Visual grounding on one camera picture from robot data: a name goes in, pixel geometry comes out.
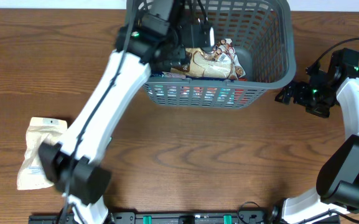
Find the beige paper pouch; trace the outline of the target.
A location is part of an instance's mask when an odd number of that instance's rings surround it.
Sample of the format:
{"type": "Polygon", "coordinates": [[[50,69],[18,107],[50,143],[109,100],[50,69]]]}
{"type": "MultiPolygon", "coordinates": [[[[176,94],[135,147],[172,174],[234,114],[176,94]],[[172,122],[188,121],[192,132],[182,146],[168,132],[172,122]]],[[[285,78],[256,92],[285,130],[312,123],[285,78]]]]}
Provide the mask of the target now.
{"type": "Polygon", "coordinates": [[[67,122],[61,119],[32,117],[26,131],[24,161],[17,175],[18,190],[45,189],[54,184],[47,180],[38,150],[43,142],[54,145],[67,130],[67,122]]]}

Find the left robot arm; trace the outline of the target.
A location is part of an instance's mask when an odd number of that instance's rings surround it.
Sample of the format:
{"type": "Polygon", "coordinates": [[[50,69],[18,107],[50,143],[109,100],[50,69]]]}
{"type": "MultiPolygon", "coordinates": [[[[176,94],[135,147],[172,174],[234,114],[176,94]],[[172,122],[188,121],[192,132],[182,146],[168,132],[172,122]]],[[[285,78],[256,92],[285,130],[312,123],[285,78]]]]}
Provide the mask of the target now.
{"type": "Polygon", "coordinates": [[[100,166],[111,135],[136,92],[154,70],[189,63],[187,48],[210,48],[214,31],[197,19],[200,1],[131,1],[104,74],[84,108],[55,144],[38,155],[46,178],[65,198],[58,223],[73,212],[75,223],[108,223],[103,196],[111,172],[100,166]]]}

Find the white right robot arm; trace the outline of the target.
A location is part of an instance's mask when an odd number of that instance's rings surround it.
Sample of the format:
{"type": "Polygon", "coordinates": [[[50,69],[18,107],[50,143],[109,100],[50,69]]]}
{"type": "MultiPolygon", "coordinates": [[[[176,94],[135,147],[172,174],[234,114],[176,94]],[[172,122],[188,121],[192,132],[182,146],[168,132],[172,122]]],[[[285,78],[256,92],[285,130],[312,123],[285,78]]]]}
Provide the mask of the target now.
{"type": "Polygon", "coordinates": [[[293,101],[315,116],[328,118],[331,107],[342,110],[345,141],[319,171],[316,185],[287,198],[273,208],[271,223],[339,223],[359,213],[359,52],[344,48],[333,52],[329,69],[307,68],[308,82],[290,82],[275,97],[293,101]]]}

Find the orange snack bag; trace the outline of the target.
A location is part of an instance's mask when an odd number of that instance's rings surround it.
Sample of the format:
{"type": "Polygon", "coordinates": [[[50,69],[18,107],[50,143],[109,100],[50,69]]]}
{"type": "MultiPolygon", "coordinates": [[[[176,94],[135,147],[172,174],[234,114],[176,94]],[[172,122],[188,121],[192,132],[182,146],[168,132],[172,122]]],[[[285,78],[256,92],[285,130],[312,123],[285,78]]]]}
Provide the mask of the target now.
{"type": "Polygon", "coordinates": [[[231,94],[229,103],[237,104],[237,105],[245,105],[249,100],[249,97],[245,95],[244,90],[235,89],[231,94]]]}

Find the colourful Kleenex tissue multipack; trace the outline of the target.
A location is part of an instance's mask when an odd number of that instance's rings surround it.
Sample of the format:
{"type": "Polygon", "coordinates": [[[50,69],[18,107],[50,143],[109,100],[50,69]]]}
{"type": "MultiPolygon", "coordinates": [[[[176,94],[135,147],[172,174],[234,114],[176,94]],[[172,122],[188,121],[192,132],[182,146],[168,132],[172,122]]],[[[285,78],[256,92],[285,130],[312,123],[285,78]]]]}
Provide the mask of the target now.
{"type": "Polygon", "coordinates": [[[169,106],[232,106],[229,103],[231,88],[189,86],[176,83],[171,85],[145,84],[143,86],[149,98],[159,105],[169,106]]]}

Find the beige brown Pantree bag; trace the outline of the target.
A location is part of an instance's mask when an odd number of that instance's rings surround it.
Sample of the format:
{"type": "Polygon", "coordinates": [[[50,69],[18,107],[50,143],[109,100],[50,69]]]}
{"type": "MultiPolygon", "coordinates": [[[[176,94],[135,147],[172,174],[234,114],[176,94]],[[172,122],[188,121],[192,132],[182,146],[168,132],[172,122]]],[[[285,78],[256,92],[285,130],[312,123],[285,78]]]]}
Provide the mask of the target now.
{"type": "Polygon", "coordinates": [[[217,63],[219,70],[217,78],[247,81],[245,69],[241,66],[238,55],[231,39],[221,39],[214,46],[208,59],[217,63]]]}

